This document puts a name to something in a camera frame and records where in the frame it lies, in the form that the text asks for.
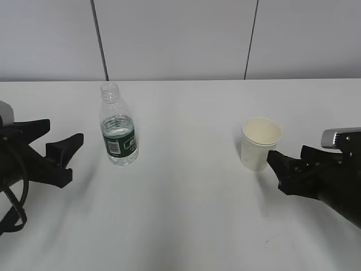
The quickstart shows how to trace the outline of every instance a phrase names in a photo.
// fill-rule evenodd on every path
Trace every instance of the table surface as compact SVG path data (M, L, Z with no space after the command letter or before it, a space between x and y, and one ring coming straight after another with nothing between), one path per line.
M100 84L0 83L16 121L51 120L39 153L85 135L68 186L30 184L25 228L0 237L0 270L360 270L361 231L284 195L269 167L245 169L236 146L241 123L266 116L286 155L320 148L323 130L361 126L361 80L119 82L139 141L127 167L105 153Z

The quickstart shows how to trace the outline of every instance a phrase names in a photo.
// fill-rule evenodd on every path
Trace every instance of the white paper cup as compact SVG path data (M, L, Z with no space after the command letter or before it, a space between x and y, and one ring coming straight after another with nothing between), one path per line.
M282 135L281 128L273 120L253 117L242 125L240 158L251 171L267 167L268 152L276 148Z

